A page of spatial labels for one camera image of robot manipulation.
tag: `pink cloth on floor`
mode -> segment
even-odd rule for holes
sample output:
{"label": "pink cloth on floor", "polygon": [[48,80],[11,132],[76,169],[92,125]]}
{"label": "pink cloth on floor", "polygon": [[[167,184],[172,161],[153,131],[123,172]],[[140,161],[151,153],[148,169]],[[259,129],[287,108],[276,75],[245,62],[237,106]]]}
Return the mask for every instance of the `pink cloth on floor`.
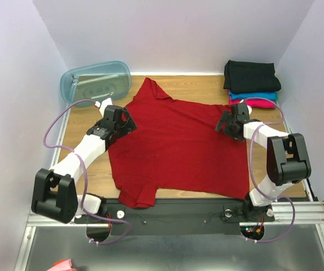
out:
{"label": "pink cloth on floor", "polygon": [[77,271],[77,269],[72,268],[72,261],[69,259],[55,264],[47,271]]}
{"label": "pink cloth on floor", "polygon": [[[229,104],[234,104],[234,103],[239,103],[241,102],[241,100],[231,100],[230,96],[229,96]],[[249,99],[245,101],[247,103],[247,105],[251,106],[251,107],[259,107],[259,108],[266,108],[266,109],[274,109],[275,105],[266,101],[266,100],[253,100],[253,99]]]}

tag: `wooden table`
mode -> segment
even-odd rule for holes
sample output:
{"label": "wooden table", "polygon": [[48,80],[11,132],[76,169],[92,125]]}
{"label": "wooden table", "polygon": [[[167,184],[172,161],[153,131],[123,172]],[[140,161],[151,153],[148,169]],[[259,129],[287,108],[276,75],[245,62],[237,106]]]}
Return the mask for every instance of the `wooden table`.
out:
{"label": "wooden table", "polygon": [[[228,104],[226,91],[223,89],[223,76],[150,76],[163,90],[174,99],[187,100],[205,104]],[[142,85],[145,76],[133,76],[132,88],[126,98],[114,101],[118,106],[125,106],[132,101]],[[278,110],[253,109],[253,119],[263,122],[277,122],[281,119]],[[98,110],[94,107],[77,108],[71,110],[63,144],[69,147],[76,147],[86,131],[100,119]],[[274,126],[275,129],[285,131],[283,125]],[[67,155],[62,150],[59,160]],[[253,171],[255,179],[260,182],[266,176],[266,150],[255,144],[253,150]],[[108,154],[97,158],[88,167],[88,192],[104,196],[105,198],[118,198],[119,190],[115,187],[112,179],[111,165]],[[83,176],[77,183],[78,194],[82,194],[84,187]],[[292,197],[305,197],[302,183],[287,189],[283,195]],[[182,191],[175,189],[158,189],[157,198],[221,198],[223,196],[202,192]]]}

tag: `white baseboard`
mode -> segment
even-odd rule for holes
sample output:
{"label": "white baseboard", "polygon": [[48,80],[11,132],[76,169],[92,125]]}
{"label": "white baseboard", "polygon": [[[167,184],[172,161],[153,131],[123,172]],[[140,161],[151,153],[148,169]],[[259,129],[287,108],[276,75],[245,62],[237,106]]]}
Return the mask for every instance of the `white baseboard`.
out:
{"label": "white baseboard", "polygon": [[223,72],[131,72],[133,75],[140,76],[158,76],[158,75],[185,75],[185,76],[209,76],[209,75],[224,75]]}

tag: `white wall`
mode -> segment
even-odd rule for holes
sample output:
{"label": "white wall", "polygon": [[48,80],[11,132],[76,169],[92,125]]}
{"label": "white wall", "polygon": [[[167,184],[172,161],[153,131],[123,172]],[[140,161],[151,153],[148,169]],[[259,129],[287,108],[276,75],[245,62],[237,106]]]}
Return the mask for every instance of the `white wall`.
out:
{"label": "white wall", "polygon": [[293,132],[305,135],[313,191],[324,200],[324,0],[316,0],[284,54],[279,102]]}
{"label": "white wall", "polygon": [[0,0],[0,270],[13,270],[65,64],[32,1]]}
{"label": "white wall", "polygon": [[68,68],[110,60],[132,72],[223,72],[278,62],[313,0],[34,0]]}

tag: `folded black cloth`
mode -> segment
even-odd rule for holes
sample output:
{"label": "folded black cloth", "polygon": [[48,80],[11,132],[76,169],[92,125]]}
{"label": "folded black cloth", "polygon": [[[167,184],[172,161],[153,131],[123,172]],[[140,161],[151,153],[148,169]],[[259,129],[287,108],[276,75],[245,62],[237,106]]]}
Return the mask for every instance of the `folded black cloth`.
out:
{"label": "folded black cloth", "polygon": [[225,65],[224,89],[232,93],[275,92],[281,84],[275,76],[274,63],[236,62]]}

